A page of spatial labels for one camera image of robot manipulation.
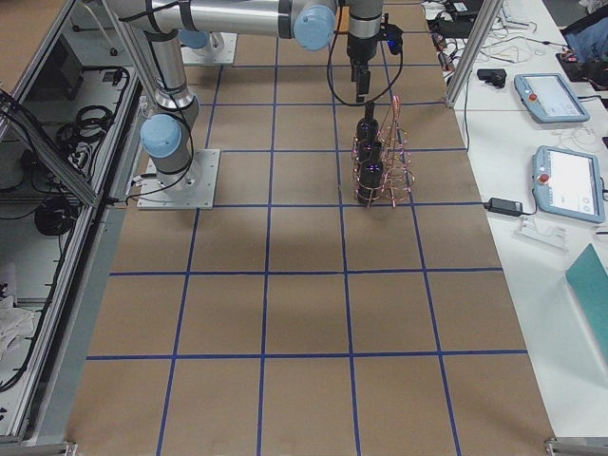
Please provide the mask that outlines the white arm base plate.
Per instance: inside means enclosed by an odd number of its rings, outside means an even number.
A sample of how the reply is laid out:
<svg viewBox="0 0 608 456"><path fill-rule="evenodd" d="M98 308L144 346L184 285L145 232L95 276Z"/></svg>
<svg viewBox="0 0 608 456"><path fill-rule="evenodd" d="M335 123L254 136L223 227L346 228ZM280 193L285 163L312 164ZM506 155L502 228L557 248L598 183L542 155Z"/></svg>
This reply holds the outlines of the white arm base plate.
<svg viewBox="0 0 608 456"><path fill-rule="evenodd" d="M156 166L148 160L146 173L152 178L142 180L142 196L137 207L143 210L211 210L217 187L220 161L219 149L198 149L189 170L170 178L158 176Z"/></svg>
<svg viewBox="0 0 608 456"><path fill-rule="evenodd" d="M235 33L181 30L182 60L187 67L232 65L238 36Z"/></svg>

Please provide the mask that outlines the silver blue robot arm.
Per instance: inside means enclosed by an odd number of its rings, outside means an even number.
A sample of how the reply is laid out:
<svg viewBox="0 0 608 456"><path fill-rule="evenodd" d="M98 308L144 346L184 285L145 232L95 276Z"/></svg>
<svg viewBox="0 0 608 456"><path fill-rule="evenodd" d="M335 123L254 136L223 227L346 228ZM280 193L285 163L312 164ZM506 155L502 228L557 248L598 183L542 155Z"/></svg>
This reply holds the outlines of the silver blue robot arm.
<svg viewBox="0 0 608 456"><path fill-rule="evenodd" d="M356 104L371 103L369 61L386 42L392 54L403 55L403 31L389 22L382 1L105 1L117 21L139 29L150 47L157 71L157 104L176 108L191 104L178 34L230 32L295 39L314 51L330 47L335 16L349 8L347 54Z"/></svg>
<svg viewBox="0 0 608 456"><path fill-rule="evenodd" d="M215 54L224 49L224 40L220 33L210 31L180 30L180 42L198 54Z"/></svg>

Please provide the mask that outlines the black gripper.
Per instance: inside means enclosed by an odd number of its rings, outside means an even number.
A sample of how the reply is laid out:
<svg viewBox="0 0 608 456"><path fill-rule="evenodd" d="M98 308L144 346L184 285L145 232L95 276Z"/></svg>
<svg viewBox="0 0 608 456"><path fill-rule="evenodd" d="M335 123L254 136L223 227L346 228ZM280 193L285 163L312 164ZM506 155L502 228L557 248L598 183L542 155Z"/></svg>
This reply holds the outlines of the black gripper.
<svg viewBox="0 0 608 456"><path fill-rule="evenodd" d="M355 100L358 103L364 103L369 94L369 61L376 54L377 44L382 41L389 44L393 55L403 50L403 30L389 22L387 13L372 17L349 14L347 55L351 64L351 80L355 81Z"/></svg>

